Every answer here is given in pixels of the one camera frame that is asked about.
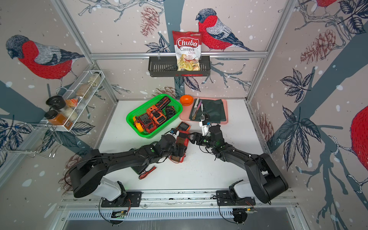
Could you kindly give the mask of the large red multimeter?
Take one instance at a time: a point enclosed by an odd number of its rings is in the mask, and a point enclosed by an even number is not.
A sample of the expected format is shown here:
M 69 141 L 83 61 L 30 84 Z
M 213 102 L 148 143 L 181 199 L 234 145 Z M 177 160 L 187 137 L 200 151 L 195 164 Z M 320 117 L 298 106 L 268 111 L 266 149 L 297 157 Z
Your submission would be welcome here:
M 169 159 L 174 163 L 182 163 L 186 157 L 186 150 L 189 144 L 189 132 L 179 130 L 176 135 L 176 147 Z

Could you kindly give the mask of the red black multimeter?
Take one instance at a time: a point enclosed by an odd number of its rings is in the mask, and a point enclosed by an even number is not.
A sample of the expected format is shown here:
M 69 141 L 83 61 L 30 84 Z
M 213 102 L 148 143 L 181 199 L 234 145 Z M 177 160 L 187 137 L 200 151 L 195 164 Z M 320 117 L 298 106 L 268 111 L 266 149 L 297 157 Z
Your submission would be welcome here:
M 147 113 L 144 113 L 141 116 L 139 116 L 138 120 L 144 131 L 149 134 L 157 129 L 157 124 L 151 119 L 151 117 Z

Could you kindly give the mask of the black green multimeter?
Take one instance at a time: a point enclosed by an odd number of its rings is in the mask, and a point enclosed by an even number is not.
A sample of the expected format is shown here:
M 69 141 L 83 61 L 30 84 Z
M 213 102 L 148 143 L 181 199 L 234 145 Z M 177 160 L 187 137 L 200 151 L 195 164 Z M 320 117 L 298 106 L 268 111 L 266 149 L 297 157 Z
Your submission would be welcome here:
M 148 167 L 148 165 L 143 165 L 143 166 L 133 166 L 131 167 L 131 169 L 138 175 L 141 175 L 142 173 L 145 172 L 146 168 Z

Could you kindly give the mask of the green plastic basket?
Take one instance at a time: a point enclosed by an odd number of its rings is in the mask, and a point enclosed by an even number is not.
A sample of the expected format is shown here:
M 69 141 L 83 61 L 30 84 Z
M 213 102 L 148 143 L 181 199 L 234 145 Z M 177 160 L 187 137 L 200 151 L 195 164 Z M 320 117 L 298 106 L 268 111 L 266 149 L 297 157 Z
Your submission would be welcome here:
M 183 106 L 167 94 L 160 94 L 126 116 L 130 127 L 142 138 L 150 139 L 171 124 L 183 112 Z

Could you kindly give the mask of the small black multimeter with leads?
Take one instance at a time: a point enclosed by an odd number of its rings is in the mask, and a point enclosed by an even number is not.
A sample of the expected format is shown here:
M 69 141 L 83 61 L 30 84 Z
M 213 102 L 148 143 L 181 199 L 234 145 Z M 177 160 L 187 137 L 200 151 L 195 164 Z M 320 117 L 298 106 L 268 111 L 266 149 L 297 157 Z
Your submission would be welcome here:
M 168 96 L 164 96 L 157 104 L 156 107 L 159 110 L 163 110 L 171 102 Z

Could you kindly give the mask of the yellow multimeter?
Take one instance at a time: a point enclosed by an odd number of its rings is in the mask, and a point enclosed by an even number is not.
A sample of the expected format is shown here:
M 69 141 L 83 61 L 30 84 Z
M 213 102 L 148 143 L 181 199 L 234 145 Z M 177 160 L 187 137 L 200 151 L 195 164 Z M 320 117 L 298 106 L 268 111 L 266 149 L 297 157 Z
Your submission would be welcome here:
M 142 133 L 144 131 L 144 126 L 142 125 L 141 120 L 137 116 L 134 116 L 133 121 L 134 121 L 134 126 L 136 127 L 136 129 L 140 133 Z

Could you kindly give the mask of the small black multimeter front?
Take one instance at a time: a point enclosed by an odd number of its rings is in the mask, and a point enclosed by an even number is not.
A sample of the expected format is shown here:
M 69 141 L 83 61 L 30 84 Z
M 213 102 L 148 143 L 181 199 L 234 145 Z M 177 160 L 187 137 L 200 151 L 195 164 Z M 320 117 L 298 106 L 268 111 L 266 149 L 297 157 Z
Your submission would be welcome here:
M 166 114 L 167 119 L 171 119 L 172 117 L 176 115 L 176 110 L 174 109 L 173 106 L 168 105 L 165 107 L 165 114 Z

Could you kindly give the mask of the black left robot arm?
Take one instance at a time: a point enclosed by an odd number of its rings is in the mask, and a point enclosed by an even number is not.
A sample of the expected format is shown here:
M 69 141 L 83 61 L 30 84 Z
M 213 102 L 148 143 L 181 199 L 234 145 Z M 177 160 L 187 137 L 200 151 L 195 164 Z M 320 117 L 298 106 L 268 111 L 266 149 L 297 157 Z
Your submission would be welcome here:
M 102 177 L 109 173 L 158 163 L 160 159 L 174 153 L 175 142 L 172 135 L 163 135 L 159 141 L 126 152 L 101 153 L 98 149 L 92 150 L 68 171 L 74 197 L 82 198 L 92 194 Z

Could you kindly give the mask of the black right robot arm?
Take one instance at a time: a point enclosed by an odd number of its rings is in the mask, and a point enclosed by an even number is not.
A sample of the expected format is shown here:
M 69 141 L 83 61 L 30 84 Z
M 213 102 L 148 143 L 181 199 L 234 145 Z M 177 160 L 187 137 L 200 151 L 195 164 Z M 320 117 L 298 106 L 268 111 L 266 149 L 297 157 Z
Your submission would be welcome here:
M 286 179 L 270 155 L 250 154 L 235 148 L 224 140 L 220 125 L 211 126 L 207 135 L 193 132 L 187 137 L 192 144 L 211 148 L 217 159 L 244 169 L 253 194 L 262 203 L 269 203 L 288 190 Z

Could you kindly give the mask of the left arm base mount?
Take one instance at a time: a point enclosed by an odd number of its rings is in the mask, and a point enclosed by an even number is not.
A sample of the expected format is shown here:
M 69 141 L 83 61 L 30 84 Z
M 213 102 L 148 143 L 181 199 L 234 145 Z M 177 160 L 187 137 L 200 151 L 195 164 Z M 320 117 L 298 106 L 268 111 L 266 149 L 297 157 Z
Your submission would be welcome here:
M 137 208 L 140 206 L 142 192 L 133 191 L 127 192 L 121 182 L 117 182 L 121 194 L 114 200 L 109 201 L 107 198 L 103 198 L 101 207 L 103 208 Z

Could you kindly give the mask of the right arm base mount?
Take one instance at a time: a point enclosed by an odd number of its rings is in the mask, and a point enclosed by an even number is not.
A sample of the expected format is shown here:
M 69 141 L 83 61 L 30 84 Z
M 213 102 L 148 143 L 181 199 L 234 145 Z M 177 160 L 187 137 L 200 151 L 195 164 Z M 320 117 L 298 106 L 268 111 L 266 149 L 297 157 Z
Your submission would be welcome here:
M 250 182 L 240 180 L 229 186 L 227 190 L 217 190 L 212 197 L 218 206 L 250 206 L 256 204 L 255 194 Z

